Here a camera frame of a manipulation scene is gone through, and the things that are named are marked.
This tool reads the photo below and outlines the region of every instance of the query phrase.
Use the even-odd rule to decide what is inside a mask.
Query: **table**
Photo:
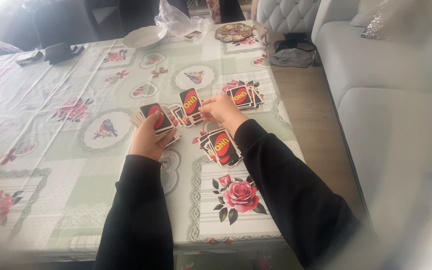
[[[21,54],[1,56],[0,242],[33,261],[93,260],[134,131],[130,115],[149,102],[178,106],[185,89],[195,88],[204,100],[239,81],[258,84],[264,104],[243,112],[304,160],[264,55],[264,26],[244,23],[254,35],[240,42],[214,39],[221,25],[212,25],[200,43],[168,40],[138,50],[121,39],[101,41],[52,66],[40,60],[20,67]],[[185,73],[199,74],[201,82]],[[106,119],[117,136],[99,132]],[[194,144],[218,126],[178,128],[181,139],[161,157],[175,254],[285,245],[259,192],[267,214],[238,213],[230,225],[214,210],[213,179],[248,176],[243,162],[219,167]]]

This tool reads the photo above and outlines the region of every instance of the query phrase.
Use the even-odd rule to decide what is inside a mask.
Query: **left hand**
[[[129,155],[140,155],[159,162],[164,148],[176,134],[176,129],[173,129],[162,139],[156,141],[154,125],[159,117],[163,117],[163,115],[153,113],[148,116],[148,118],[142,122],[141,126],[132,134]],[[178,125],[178,121],[175,120],[174,116],[171,115],[169,119],[175,126]]]

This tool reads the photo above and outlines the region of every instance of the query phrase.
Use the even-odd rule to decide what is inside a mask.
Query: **tufted cushion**
[[[309,32],[321,0],[259,0],[258,22],[272,32]]]

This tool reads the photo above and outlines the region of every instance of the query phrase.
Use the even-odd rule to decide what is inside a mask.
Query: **bird print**
[[[114,135],[114,137],[118,136],[118,134],[116,134],[117,130],[114,130],[113,123],[111,123],[111,120],[109,119],[103,121],[103,123],[99,127],[99,131],[103,133],[111,132]]]
[[[184,73],[184,75],[186,75],[186,77],[188,77],[189,80],[191,80],[193,83],[197,85],[200,84],[201,81],[203,80],[203,77],[199,74],[189,75],[188,73]]]

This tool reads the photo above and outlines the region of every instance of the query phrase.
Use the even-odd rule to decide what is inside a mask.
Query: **white bowl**
[[[166,29],[157,25],[141,27],[131,31],[123,39],[123,45],[129,48],[149,49],[156,46],[166,35]]]

